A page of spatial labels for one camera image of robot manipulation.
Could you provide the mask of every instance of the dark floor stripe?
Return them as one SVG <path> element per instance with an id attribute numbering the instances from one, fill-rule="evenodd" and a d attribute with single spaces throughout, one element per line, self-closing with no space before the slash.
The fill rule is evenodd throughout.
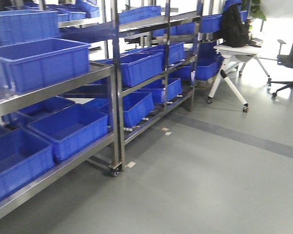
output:
<path id="1" fill-rule="evenodd" d="M 284 155 L 286 157 L 293 158 L 293 147 L 285 144 L 277 143 L 275 141 L 266 140 L 249 134 L 237 132 L 228 128 L 217 126 L 211 123 L 206 123 L 193 118 L 186 117 L 184 115 L 170 113 L 166 116 L 166 119 L 181 123 L 188 127 L 196 128 L 208 133 L 212 133 L 221 137 L 225 137 L 231 140 L 235 140 L 247 145 L 255 146 L 257 148 L 267 150 L 276 154 Z"/>

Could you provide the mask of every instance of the green plant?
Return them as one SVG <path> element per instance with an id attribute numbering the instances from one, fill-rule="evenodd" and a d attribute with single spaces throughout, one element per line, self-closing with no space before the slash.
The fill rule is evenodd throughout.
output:
<path id="1" fill-rule="evenodd" d="M 246 9 L 247 8 L 247 2 L 248 2 L 248 0 L 243 0 L 243 3 L 242 3 L 242 9 L 243 10 L 247 10 Z M 260 0 L 251 0 L 250 16 L 266 21 L 267 20 L 266 15 L 260 9 L 260 4 L 261 4 Z"/>

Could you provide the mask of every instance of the white wall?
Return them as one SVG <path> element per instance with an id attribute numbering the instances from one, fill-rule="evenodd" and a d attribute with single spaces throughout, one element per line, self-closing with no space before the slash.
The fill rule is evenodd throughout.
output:
<path id="1" fill-rule="evenodd" d="M 293 0 L 262 0 L 262 8 L 269 18 L 293 19 Z"/>

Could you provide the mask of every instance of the office chair base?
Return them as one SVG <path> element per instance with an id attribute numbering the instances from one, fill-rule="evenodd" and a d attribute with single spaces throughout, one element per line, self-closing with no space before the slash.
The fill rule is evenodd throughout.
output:
<path id="1" fill-rule="evenodd" d="M 272 94 L 273 97 L 276 97 L 276 96 L 277 96 L 277 93 L 278 93 L 279 91 L 281 91 L 281 90 L 284 90 L 284 89 L 287 89 L 287 88 L 291 88 L 291 89 L 293 89 L 293 81 L 270 81 L 270 82 L 269 82 L 269 85 L 272 84 L 272 83 L 274 83 L 274 84 L 285 84 L 285 86 L 283 86 L 283 87 L 280 88 L 280 89 L 277 89 L 277 90 L 275 91 L 275 93 Z"/>

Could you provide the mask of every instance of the chair caster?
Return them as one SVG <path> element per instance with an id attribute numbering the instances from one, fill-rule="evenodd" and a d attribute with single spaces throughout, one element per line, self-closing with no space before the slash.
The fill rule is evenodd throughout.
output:
<path id="1" fill-rule="evenodd" d="M 206 100 L 206 103 L 207 104 L 211 104 L 212 102 L 213 102 L 213 99 L 212 98 L 209 98 L 209 99 Z"/>
<path id="2" fill-rule="evenodd" d="M 249 108 L 247 106 L 243 107 L 243 112 L 247 113 L 249 111 Z"/>

